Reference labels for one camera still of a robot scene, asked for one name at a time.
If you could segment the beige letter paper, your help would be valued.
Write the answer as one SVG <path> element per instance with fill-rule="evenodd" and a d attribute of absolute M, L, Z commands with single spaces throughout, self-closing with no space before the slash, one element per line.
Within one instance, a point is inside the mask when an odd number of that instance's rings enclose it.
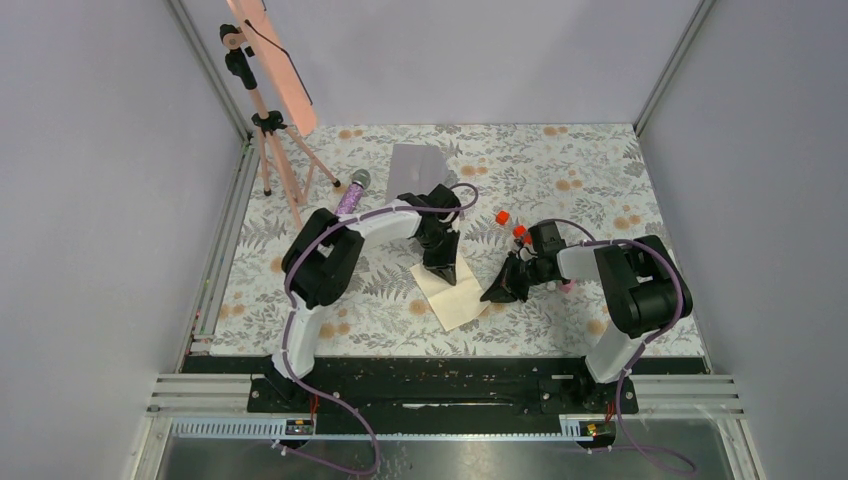
<path fill-rule="evenodd" d="M 457 256 L 455 285 L 430 273 L 422 264 L 412 266 L 410 272 L 446 332 L 471 322 L 489 306 L 488 301 L 480 300 L 484 291 L 461 255 Z"/>

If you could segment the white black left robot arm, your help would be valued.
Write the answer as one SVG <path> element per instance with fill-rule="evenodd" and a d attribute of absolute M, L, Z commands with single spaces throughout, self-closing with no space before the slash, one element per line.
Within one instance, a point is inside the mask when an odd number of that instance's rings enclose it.
<path fill-rule="evenodd" d="M 423 249 L 425 271 L 454 286 L 460 233 L 453 223 L 472 205 L 463 205 L 452 188 L 439 184 L 428 194 L 402 194 L 359 214 L 336 214 L 325 208 L 313 212 L 281 262 L 291 309 L 280 347 L 271 357 L 281 374 L 271 395 L 282 408 L 296 411 L 309 401 L 311 387 L 304 377 L 315 364 L 318 312 L 348 290 L 363 251 L 413 239 Z"/>

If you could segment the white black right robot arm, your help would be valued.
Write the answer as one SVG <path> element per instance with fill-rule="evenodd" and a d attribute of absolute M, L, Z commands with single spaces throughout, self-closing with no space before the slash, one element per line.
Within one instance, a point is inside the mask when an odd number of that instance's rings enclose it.
<path fill-rule="evenodd" d="M 597 412 L 613 398 L 613 382 L 627 376 L 647 345 L 691 314 L 693 298 L 662 240 L 594 240 L 569 245 L 558 219 L 532 226 L 528 257 L 511 252 L 482 302 L 525 302 L 530 289 L 558 281 L 601 285 L 612 325 L 583 359 L 573 386 L 575 402 Z"/>

